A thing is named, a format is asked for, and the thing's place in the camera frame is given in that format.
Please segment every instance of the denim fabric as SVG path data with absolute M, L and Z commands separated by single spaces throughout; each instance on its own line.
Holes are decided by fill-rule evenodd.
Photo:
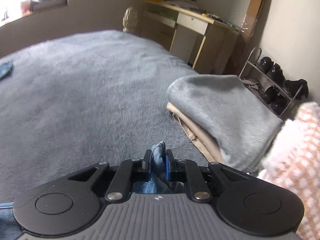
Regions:
M 13 61 L 8 61 L 0 65 L 0 80 L 7 76 L 10 75 L 13 69 Z
M 1 209 L 1 207 L 10 207 L 12 203 L 0 204 L 0 239 L 15 240 L 20 235 L 20 230 L 12 214 L 12 208 Z
M 151 163 L 151 179 L 149 182 L 137 182 L 132 192 L 144 194 L 173 194 L 182 193 L 181 183 L 167 182 L 165 163 L 162 161 L 162 152 L 165 152 L 165 143 L 161 141 L 152 146 L 153 160 Z

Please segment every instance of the wooden desk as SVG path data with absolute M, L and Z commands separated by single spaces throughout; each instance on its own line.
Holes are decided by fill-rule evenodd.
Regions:
M 201 14 L 146 1 L 142 36 L 163 45 L 198 73 L 222 74 L 238 31 Z

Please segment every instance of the folded gray blanket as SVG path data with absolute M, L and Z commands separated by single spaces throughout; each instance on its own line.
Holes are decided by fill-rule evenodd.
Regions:
M 238 79 L 197 75 L 177 79 L 169 101 L 216 138 L 226 165 L 255 172 L 282 120 Z

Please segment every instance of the black shoe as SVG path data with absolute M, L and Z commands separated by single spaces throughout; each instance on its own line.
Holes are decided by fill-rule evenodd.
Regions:
M 285 78 L 283 76 L 283 72 L 279 64 L 274 64 L 267 75 L 278 85 L 283 86 Z
M 271 86 L 261 95 L 261 97 L 267 104 L 271 104 L 276 100 L 278 93 L 279 90 L 275 86 Z
M 271 103 L 271 108 L 276 112 L 276 114 L 281 115 L 284 109 L 287 107 L 288 101 L 287 99 L 279 95 L 276 100 Z
M 269 57 L 263 57 L 258 65 L 258 68 L 265 74 L 272 68 L 273 61 Z
M 306 98 L 309 95 L 309 88 L 308 88 L 308 82 L 304 79 L 299 79 L 297 81 L 290 81 L 286 80 L 284 82 L 284 89 L 292 96 L 294 97 L 295 94 L 298 92 L 300 86 L 303 86 L 300 93 L 297 95 L 296 99 L 301 100 L 302 96 L 304 95 Z

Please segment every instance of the folded beige pants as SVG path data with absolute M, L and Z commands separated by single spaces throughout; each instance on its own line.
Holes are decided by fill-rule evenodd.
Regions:
M 172 103 L 167 104 L 167 109 L 172 113 L 172 117 L 181 126 L 191 142 L 209 162 L 223 163 L 217 141 L 206 130 L 180 112 Z

